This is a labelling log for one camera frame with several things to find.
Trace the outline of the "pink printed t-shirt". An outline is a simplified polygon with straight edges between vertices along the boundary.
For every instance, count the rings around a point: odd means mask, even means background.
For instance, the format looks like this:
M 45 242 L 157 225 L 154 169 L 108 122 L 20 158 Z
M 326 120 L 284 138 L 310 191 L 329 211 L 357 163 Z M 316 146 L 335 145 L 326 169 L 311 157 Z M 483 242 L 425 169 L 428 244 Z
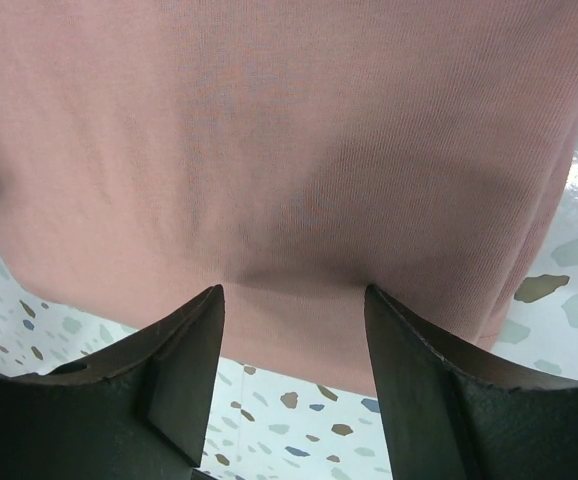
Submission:
M 141 328 L 375 391 L 375 284 L 487 349 L 578 139 L 578 1 L 0 1 L 0 255 Z

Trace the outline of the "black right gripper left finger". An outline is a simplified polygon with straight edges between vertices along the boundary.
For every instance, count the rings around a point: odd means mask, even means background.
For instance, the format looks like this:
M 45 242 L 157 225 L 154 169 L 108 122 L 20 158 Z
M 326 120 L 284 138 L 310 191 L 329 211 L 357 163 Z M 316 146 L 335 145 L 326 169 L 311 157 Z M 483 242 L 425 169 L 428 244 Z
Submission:
M 224 316 L 213 286 L 48 374 L 0 374 L 0 479 L 200 478 Z

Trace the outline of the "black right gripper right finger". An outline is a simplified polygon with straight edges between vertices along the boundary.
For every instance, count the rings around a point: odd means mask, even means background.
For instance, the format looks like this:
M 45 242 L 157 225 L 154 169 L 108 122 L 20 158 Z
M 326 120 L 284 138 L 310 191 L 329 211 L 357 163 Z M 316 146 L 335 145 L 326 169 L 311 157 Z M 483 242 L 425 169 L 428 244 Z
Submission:
M 365 330 L 396 479 L 578 479 L 578 381 L 512 363 L 376 286 Z

